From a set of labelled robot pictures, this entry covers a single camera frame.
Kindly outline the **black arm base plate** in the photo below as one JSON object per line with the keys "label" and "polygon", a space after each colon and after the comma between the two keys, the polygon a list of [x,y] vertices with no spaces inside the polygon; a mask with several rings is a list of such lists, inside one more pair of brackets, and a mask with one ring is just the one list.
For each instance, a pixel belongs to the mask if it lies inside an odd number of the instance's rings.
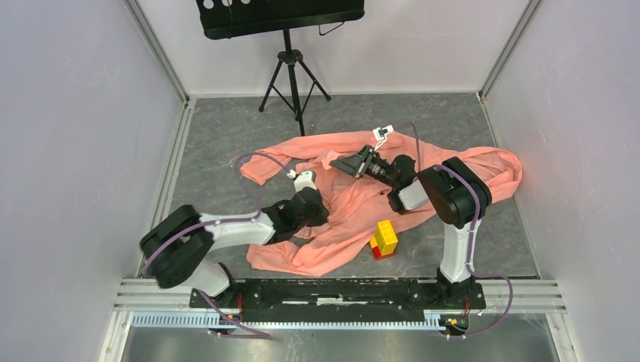
{"label": "black arm base plate", "polygon": [[478,282],[456,291],[436,279],[319,278],[235,282],[214,298],[242,322],[409,322],[425,310],[451,313],[486,306]]}

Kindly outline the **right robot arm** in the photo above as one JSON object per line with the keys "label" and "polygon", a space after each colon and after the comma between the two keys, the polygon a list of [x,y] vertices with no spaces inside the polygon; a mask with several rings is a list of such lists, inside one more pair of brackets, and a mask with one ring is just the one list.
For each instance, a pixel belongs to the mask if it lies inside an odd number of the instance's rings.
{"label": "right robot arm", "polygon": [[472,292],[475,229],[492,203],[492,194],[458,157],[416,171],[416,161],[410,156],[398,155],[388,163],[366,145],[330,165],[356,179],[369,176],[389,186],[387,198],[396,213],[406,214],[430,204],[445,224],[445,249],[432,300],[454,308]]}

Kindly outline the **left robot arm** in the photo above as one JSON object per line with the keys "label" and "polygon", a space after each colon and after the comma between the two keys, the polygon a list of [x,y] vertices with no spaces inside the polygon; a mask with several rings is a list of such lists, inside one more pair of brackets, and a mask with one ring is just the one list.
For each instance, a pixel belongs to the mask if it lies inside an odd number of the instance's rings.
{"label": "left robot arm", "polygon": [[140,240],[146,259],[142,275],[161,289],[191,287],[217,306],[228,307],[236,300],[237,287],[228,268],[209,262],[208,254],[241,245],[281,243],[301,229],[324,225],[328,217],[321,193],[311,187],[246,214],[220,216],[183,205]]}

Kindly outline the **salmon pink thin jacket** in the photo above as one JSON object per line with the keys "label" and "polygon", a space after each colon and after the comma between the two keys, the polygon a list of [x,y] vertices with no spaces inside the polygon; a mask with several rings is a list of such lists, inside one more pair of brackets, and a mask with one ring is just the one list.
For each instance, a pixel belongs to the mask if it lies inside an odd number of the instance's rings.
{"label": "salmon pink thin jacket", "polygon": [[[386,195],[390,188],[387,185],[370,177],[354,179],[330,166],[330,161],[352,155],[374,141],[370,131],[295,137],[261,149],[258,155],[242,165],[241,172],[245,177],[263,185],[281,170],[283,164],[300,160],[295,170],[298,173],[315,172],[315,184],[329,211],[327,223],[306,227],[296,234],[308,241],[301,247],[291,241],[251,245],[246,260],[252,268],[320,277],[347,264],[368,246],[378,222],[388,219],[396,232],[404,232],[435,215],[431,204],[404,215],[397,214],[389,206]],[[488,186],[493,202],[512,197],[523,178],[522,163],[516,155],[490,146],[457,152],[394,132],[379,153],[387,161],[398,155],[408,155],[416,160],[418,169],[458,157]]]}

